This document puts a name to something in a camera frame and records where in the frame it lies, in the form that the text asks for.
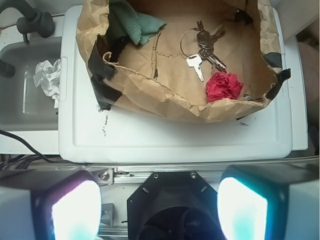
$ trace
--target paper bag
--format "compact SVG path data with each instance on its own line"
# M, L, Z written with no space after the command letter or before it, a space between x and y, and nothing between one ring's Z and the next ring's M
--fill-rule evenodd
M245 117L275 98L290 70L282 69L279 34L269 0L129 0L135 11L167 22L143 46L127 37L109 45L108 0L86 0L77 26L77 44L102 109L119 106L182 122L211 123ZM183 33L197 27L225 30L214 54L244 84L240 98L207 102L206 82L217 71L204 60L205 83L180 50ZM200 49L196 31L185 35L189 55Z

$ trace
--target sink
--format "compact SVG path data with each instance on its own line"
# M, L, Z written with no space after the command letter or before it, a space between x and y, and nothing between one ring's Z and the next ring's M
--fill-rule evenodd
M60 58L61 37L17 42L0 51L0 59L15 66L12 78L0 76L0 129L5 131L58 130L54 100L36 87L33 76L39 62Z

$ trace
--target crumpled red paper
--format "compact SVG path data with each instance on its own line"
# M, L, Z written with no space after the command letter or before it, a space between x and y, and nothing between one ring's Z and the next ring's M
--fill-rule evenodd
M244 84L232 73L216 72L206 83L206 98L209 103L221 99L237 99Z

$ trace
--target white tissue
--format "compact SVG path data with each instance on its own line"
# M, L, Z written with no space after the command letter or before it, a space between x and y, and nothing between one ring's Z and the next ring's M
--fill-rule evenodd
M41 85L44 94L52 97L55 109L59 107L60 101L60 71L60 58L55 61L53 66L48 60L45 60L36 65L35 75L33 76L35 87Z

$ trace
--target car key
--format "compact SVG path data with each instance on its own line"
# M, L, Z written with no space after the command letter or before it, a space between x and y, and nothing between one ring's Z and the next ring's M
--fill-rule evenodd
M202 74L200 64L202 59L198 54L192 55L186 59L186 62L190 68L194 68L201 82L204 82L204 76Z
M212 49L214 47L214 42L212 41L212 37L210 33L204 29L204 25L202 21L196 22L198 25L197 30L199 31L196 35L196 39L200 47L205 49Z
M208 31L200 31L196 35L196 39L200 47L204 49L212 49L214 47L214 42L212 41L212 37Z
M198 52L198 55L203 59L208 59L213 65L216 66L219 71L227 73L227 66L216 56L214 55L214 49L205 49L201 48Z
M211 37L211 41L213 43L215 43L219 38L222 38L225 34L226 34L225 30L220 31L217 34L210 36Z

